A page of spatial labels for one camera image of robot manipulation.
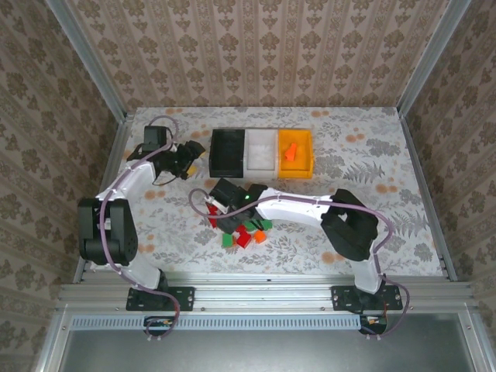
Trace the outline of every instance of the green block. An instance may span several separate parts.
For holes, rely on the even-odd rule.
[[[261,222],[264,230],[272,229],[272,221],[269,219],[263,219]]]
[[[255,227],[255,225],[253,223],[251,223],[250,221],[244,221],[243,224],[246,227],[246,231],[248,233],[251,233],[252,231],[255,231],[257,229]]]
[[[230,248],[234,244],[234,239],[231,234],[222,234],[222,246],[224,248]]]

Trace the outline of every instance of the orange object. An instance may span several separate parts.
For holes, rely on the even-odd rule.
[[[286,157],[286,160],[288,161],[295,161],[295,155],[296,155],[296,149],[298,146],[296,146],[296,143],[292,143],[291,146],[289,147],[289,150],[284,153],[284,156]]]
[[[260,244],[263,243],[267,237],[262,230],[257,230],[257,232],[255,232],[255,235],[253,235],[253,238],[258,244]]]
[[[308,129],[280,129],[278,133],[278,178],[312,178],[312,132]],[[286,158],[288,148],[295,144],[294,159]]]

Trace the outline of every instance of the patterned wallpaper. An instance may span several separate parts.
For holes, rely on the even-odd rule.
[[[29,370],[78,261],[115,125],[43,1],[0,2],[0,370]]]
[[[394,106],[449,0],[70,0],[139,106]]]
[[[496,2],[476,0],[408,122],[461,280],[496,346]]]

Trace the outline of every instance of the orange box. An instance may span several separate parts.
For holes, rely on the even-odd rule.
[[[278,178],[312,178],[313,149],[312,132],[307,129],[279,129],[279,168]],[[296,143],[294,160],[286,160],[284,155]]]

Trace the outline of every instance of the floral tablecloth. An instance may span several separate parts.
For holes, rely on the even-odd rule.
[[[380,251],[384,272],[393,275],[442,275],[439,258],[419,194],[412,162],[394,108],[140,108],[133,120],[122,164],[143,141],[143,127],[168,114],[180,123],[178,142],[196,140],[209,148],[212,129],[222,127],[306,128],[312,130],[315,166],[311,180],[232,179],[244,187],[261,182],[282,191],[329,195],[353,192],[366,206],[394,223],[391,241]],[[157,125],[173,127],[160,119]],[[222,232],[196,215],[188,192],[207,191],[208,154],[195,162],[186,180],[150,188],[133,206],[139,251],[165,271],[196,273],[351,274],[351,267],[320,229],[284,221],[262,244],[222,248]],[[157,183],[171,179],[163,174]],[[204,205],[201,196],[198,205]],[[380,237],[384,224],[380,224]]]

